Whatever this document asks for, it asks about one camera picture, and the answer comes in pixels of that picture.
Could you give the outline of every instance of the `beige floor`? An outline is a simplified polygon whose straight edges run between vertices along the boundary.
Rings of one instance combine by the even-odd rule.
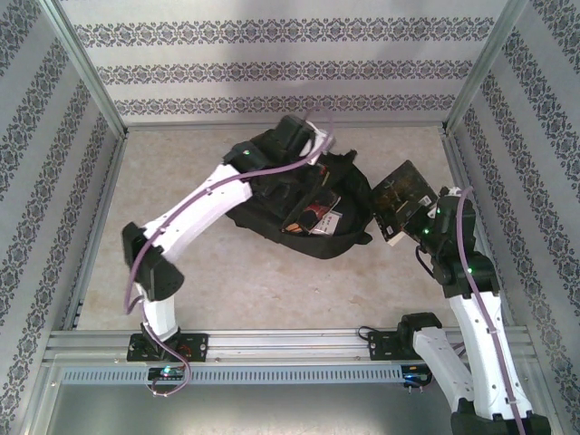
[[[206,179],[230,147],[257,130],[133,132],[79,329],[138,329],[122,313],[128,270],[121,229],[144,225]],[[359,151],[357,165],[374,187],[410,159],[436,189],[451,183],[436,128],[340,129],[334,151]],[[333,260],[315,260],[268,242],[226,217],[204,232],[178,261],[186,282],[176,295],[186,329],[276,329],[395,326],[402,314],[433,311],[456,320],[440,287],[414,258],[414,242],[388,246],[373,221],[374,240]]]

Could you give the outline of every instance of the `vent slot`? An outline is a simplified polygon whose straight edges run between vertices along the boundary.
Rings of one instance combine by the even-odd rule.
[[[215,367],[193,366],[190,383],[196,385],[385,383],[402,382],[400,365],[296,366],[296,367]],[[70,367],[63,384],[137,385],[148,379],[147,367]],[[159,381],[176,384],[177,381]]]

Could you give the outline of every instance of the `damask pattern wall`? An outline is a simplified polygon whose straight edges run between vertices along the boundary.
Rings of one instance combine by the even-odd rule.
[[[19,429],[117,138],[34,0],[0,4],[0,434]]]
[[[580,433],[580,2],[531,1],[456,131],[512,314]]]
[[[62,0],[128,124],[444,121],[506,0]]]

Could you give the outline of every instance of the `enclosure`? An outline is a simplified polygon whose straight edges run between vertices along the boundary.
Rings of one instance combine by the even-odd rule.
[[[450,433],[437,384],[408,394],[356,334],[431,311],[461,342],[416,243],[375,221],[317,260],[222,217],[177,262],[179,326],[209,335],[194,385],[152,398],[151,364],[126,361],[122,228],[317,105],[371,187],[411,160],[474,188],[519,379],[553,433],[580,433],[579,5],[2,2],[0,433]]]

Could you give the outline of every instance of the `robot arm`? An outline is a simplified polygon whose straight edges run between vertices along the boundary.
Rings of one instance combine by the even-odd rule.
[[[209,189],[217,182],[228,179],[239,172],[231,165],[219,165],[216,170],[204,181],[201,186],[185,197],[177,206],[163,216],[152,220],[145,225],[143,236],[147,239],[167,221],[168,217],[181,208],[199,192]],[[230,209],[252,197],[252,189],[247,181],[236,180],[224,186],[209,191],[205,196],[185,208],[175,220],[163,228],[161,235],[153,242],[154,248],[162,249],[165,260],[173,264],[181,253],[193,240],[213,224],[218,218],[225,215]],[[175,318],[174,296],[158,300],[155,288],[146,292],[143,286],[137,283],[139,293],[145,298],[143,301],[145,315],[150,322],[153,332],[165,342],[178,331]]]
[[[252,141],[238,143],[208,179],[174,208],[144,227],[131,222],[123,229],[125,261],[131,268],[139,263],[135,284],[143,298],[149,327],[162,342],[169,342],[179,331],[173,295],[183,284],[184,276],[174,264],[182,252],[218,218],[253,196],[249,179],[263,175],[266,182],[260,182],[258,189],[275,187],[278,179],[269,179],[269,175],[303,164],[314,165],[321,152],[332,145],[332,137],[326,131],[296,117],[284,117],[271,134],[272,139],[265,145],[269,153]],[[281,160],[300,157],[303,159],[298,162],[276,168]],[[155,346],[156,340],[148,338]]]
[[[442,285],[458,319],[470,371],[456,355],[434,314],[403,316],[399,336],[429,366],[445,393],[453,412],[451,426],[454,434],[520,433],[514,411],[526,433],[549,434],[547,419],[533,413],[517,377],[501,320],[495,270],[489,259],[474,249],[475,211],[469,201],[466,201],[461,217],[461,226],[466,232],[460,232],[462,239],[458,243],[458,193],[458,189],[452,189],[430,212],[417,203],[407,203],[397,218],[404,231],[420,243],[420,249],[431,256],[433,277]],[[469,265],[467,274],[476,282],[483,307],[472,293],[469,277],[461,264],[460,245],[465,247]],[[491,318],[491,325],[485,319],[484,310]],[[498,338],[500,353],[503,353],[501,358],[494,344],[494,335]],[[508,398],[509,386],[513,391],[513,401]]]

